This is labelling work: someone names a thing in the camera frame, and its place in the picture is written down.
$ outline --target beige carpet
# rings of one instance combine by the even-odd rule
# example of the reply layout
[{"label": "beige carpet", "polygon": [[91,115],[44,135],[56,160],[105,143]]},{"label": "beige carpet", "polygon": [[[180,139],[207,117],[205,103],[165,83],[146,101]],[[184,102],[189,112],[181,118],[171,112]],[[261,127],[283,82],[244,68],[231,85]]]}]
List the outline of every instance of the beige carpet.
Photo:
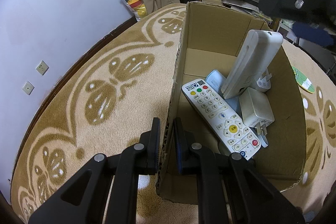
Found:
[{"label": "beige carpet", "polygon": [[[153,117],[161,120],[162,141],[184,14],[185,5],[169,5],[129,28],[92,57],[43,112],[12,181],[12,206],[25,223],[93,155],[118,154],[136,143]],[[283,47],[319,86],[315,94],[301,91],[307,175],[285,195],[304,211],[318,210],[336,178],[335,86],[303,52],[289,43]],[[137,223],[198,223],[197,206],[161,200],[155,177],[140,176]]]}]

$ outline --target wall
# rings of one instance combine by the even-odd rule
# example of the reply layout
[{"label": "wall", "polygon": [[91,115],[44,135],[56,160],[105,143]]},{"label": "wall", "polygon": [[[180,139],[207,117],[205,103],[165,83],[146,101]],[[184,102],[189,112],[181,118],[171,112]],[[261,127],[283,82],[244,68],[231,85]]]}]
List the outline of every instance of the wall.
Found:
[{"label": "wall", "polygon": [[[9,201],[21,140],[44,98],[95,43],[132,14],[121,0],[0,0],[0,190]],[[50,67],[41,76],[36,67]],[[35,89],[27,95],[26,81]]]}]

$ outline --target wall socket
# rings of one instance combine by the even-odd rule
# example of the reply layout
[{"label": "wall socket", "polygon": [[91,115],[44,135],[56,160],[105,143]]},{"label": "wall socket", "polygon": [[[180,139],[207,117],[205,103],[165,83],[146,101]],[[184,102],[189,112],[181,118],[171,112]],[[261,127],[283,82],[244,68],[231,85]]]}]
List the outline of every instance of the wall socket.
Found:
[{"label": "wall socket", "polygon": [[36,68],[36,70],[42,75],[44,75],[48,69],[49,69],[48,65],[43,60]]},{"label": "wall socket", "polygon": [[23,86],[22,90],[27,93],[28,95],[30,95],[32,93],[34,89],[34,86],[29,83],[28,81],[25,83],[25,85]]}]

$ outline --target green card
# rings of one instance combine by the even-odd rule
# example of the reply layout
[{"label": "green card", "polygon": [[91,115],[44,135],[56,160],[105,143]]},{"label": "green card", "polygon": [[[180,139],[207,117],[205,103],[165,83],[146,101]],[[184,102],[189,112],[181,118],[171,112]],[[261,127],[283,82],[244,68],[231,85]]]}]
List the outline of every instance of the green card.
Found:
[{"label": "green card", "polygon": [[292,69],[295,74],[296,82],[299,84],[299,86],[309,93],[314,93],[315,88],[310,80],[307,78],[307,76],[294,66],[292,66]]}]

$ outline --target white remote control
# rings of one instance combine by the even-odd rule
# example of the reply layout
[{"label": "white remote control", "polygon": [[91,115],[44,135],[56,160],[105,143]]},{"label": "white remote control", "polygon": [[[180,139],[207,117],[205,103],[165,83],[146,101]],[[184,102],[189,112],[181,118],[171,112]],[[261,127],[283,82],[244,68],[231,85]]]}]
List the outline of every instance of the white remote control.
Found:
[{"label": "white remote control", "polygon": [[204,80],[183,85],[182,92],[231,153],[249,160],[260,149],[257,136]]}]

